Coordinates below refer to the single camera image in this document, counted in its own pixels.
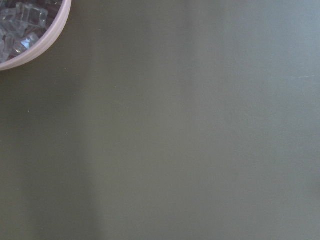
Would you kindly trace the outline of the pink bowl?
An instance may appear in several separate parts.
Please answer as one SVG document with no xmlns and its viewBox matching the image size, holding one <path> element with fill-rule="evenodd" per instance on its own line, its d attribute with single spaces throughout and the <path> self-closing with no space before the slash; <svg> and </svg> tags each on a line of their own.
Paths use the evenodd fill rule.
<svg viewBox="0 0 320 240">
<path fill-rule="evenodd" d="M 42 38 L 29 50 L 22 53 L 21 55 L 12 58 L 4 63 L 0 63 L 0 70 L 5 71 L 25 65 L 47 51 L 56 42 L 56 40 L 64 30 L 70 15 L 71 6 L 71 0 L 62 0 L 61 8 L 55 20 L 53 21 L 47 32 L 42 36 Z"/>
</svg>

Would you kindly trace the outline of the clear plastic ice cubes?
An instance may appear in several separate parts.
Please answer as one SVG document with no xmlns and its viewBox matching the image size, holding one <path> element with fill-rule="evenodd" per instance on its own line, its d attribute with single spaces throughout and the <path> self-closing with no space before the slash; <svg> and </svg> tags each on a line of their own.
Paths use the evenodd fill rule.
<svg viewBox="0 0 320 240">
<path fill-rule="evenodd" d="M 0 62 L 3 64 L 34 46 L 48 31 L 61 0 L 2 0 L 0 2 Z"/>
</svg>

